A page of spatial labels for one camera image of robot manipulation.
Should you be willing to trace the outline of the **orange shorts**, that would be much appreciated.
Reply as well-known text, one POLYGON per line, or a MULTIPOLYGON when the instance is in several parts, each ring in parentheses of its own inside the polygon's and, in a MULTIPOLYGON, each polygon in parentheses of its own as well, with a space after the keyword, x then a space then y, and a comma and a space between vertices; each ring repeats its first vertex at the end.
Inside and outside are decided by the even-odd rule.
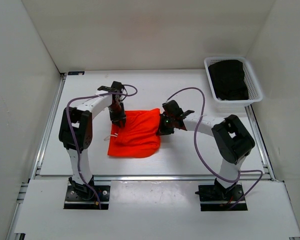
POLYGON ((107 155, 114 158, 147 158, 161 146, 157 135, 160 109, 128 110, 125 126, 111 126, 107 155))

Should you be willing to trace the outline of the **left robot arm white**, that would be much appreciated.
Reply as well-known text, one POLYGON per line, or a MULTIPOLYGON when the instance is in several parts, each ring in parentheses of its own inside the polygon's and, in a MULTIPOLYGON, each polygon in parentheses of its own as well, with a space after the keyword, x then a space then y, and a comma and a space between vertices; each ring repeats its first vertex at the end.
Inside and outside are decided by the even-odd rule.
POLYGON ((111 123, 123 128, 127 118, 123 99, 127 95, 125 85, 114 81, 111 86, 100 86, 93 96, 70 100, 63 110, 58 139, 70 158, 72 177, 69 183, 83 200, 99 198, 88 157, 88 147, 93 140, 93 120, 108 109, 111 123))

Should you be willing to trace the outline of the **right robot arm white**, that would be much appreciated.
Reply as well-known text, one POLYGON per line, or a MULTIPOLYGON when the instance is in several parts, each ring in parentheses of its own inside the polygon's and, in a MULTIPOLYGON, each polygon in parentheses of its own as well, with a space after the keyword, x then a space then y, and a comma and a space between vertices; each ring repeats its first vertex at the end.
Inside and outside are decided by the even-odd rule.
POLYGON ((220 200, 228 199, 241 176, 241 166, 255 147, 255 141, 238 116, 231 114, 221 123, 210 126, 203 120, 203 115, 192 116, 193 110, 183 111, 175 100, 162 104, 157 135, 166 136, 175 129, 193 132, 194 149, 206 169, 215 176, 214 193, 220 200), (197 134, 204 134, 214 139, 222 163, 220 171, 215 172, 203 159, 197 141, 197 134))

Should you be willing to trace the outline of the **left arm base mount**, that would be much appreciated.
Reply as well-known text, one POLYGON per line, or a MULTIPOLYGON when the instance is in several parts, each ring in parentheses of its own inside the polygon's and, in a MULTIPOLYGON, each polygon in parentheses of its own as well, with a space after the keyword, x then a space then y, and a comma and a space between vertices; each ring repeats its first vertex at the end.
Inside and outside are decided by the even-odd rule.
POLYGON ((70 177, 64 198, 65 210, 108 210, 111 186, 95 185, 93 179, 85 184, 77 184, 70 177))

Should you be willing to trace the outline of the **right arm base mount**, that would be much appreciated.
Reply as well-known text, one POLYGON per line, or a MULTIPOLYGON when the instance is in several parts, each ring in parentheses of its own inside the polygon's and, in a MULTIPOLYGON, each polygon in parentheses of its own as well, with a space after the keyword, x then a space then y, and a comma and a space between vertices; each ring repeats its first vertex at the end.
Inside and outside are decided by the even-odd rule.
POLYGON ((213 184, 198 185, 201 212, 247 211, 247 203, 241 183, 224 188, 217 179, 213 184))

